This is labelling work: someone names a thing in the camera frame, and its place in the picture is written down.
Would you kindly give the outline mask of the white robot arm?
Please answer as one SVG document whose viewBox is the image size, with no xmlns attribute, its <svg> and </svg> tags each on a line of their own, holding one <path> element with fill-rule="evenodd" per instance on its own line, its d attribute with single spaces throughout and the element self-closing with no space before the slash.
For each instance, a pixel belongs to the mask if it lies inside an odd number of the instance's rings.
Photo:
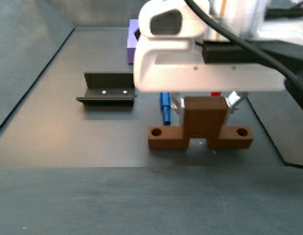
<svg viewBox="0 0 303 235">
<path fill-rule="evenodd" d="M 303 8 L 271 0 L 150 0 L 134 81 L 144 92 L 287 90 L 303 109 Z"/>
</svg>

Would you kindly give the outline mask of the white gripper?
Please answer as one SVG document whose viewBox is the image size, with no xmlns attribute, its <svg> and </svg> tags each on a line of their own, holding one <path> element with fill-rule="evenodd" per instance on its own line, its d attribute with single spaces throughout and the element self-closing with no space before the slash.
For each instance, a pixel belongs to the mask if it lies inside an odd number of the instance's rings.
<svg viewBox="0 0 303 235">
<path fill-rule="evenodd" d="M 156 35 L 152 20 L 167 14 L 182 15 L 182 26 L 174 35 Z M 200 38 L 207 25 L 194 14 L 184 0 L 150 0 L 140 11 L 142 36 L 135 51 L 134 81 L 143 92 L 172 92 L 171 100 L 178 114 L 186 108 L 186 97 L 179 92 L 226 92 L 231 111 L 248 97 L 250 91 L 279 91 L 283 76 L 256 63 L 207 64 Z"/>
</svg>

